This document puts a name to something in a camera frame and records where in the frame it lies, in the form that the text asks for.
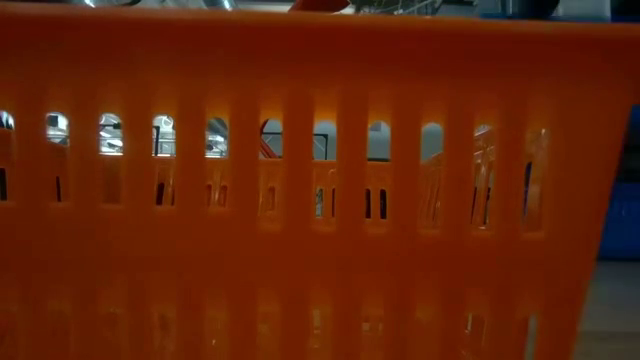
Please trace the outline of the red desk lamp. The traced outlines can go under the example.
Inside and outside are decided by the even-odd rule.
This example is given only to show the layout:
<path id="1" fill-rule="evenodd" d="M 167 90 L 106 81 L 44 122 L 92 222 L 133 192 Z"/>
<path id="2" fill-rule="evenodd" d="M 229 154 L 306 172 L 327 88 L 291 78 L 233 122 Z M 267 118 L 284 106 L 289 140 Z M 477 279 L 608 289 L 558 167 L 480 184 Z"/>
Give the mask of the red desk lamp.
<path id="1" fill-rule="evenodd" d="M 311 11 L 339 13 L 350 5 L 349 0 L 293 0 L 289 12 Z M 337 128 L 329 120 L 314 125 L 312 135 L 312 159 L 326 161 L 336 159 Z M 260 159 L 278 159 L 284 155 L 284 130 L 277 118 L 269 118 L 261 125 Z"/>

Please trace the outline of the orange slotted plastic basket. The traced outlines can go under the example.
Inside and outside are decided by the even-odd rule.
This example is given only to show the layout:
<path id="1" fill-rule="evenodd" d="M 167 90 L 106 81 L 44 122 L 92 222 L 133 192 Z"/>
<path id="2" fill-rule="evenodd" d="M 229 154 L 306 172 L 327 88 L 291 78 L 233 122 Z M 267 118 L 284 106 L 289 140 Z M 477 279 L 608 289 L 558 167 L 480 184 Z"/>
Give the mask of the orange slotted plastic basket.
<path id="1" fill-rule="evenodd" d="M 570 360 L 640 24 L 0 3 L 0 360 Z"/>

